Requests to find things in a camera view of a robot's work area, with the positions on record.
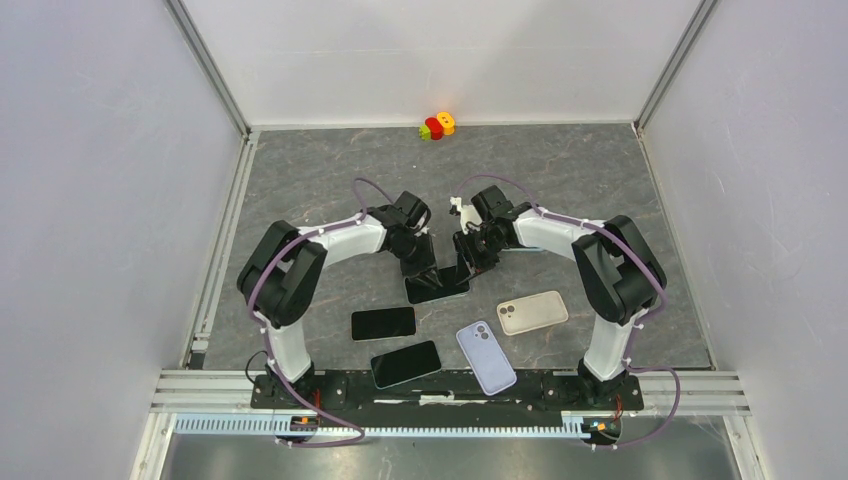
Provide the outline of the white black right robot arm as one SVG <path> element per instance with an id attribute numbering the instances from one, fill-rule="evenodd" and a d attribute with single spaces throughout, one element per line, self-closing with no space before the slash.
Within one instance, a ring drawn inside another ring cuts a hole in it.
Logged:
<path id="1" fill-rule="evenodd" d="M 602 408 L 618 393 L 615 378 L 627 366 L 631 332 L 655 303 L 666 300 L 667 277 L 634 221 L 607 221 L 554 213 L 533 202 L 513 204 L 496 186 L 464 202 L 450 199 L 460 229 L 453 236 L 458 273 L 468 279 L 494 269 L 504 250 L 540 249 L 575 262 L 595 311 L 590 346 L 581 359 L 580 400 Z"/>

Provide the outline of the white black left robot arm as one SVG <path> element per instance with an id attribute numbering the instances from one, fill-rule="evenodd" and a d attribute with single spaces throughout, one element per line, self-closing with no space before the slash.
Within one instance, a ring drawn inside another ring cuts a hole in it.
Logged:
<path id="1" fill-rule="evenodd" d="M 268 364 L 279 377 L 275 392 L 288 406 L 302 407 L 314 394 L 300 320 L 324 268 L 388 252 L 398 259 L 404 280 L 435 290 L 443 281 L 426 231 L 431 217 L 422 199 L 404 191 L 392 203 L 334 223 L 295 227 L 281 220 L 268 228 L 238 275 L 237 289 L 266 340 Z"/>

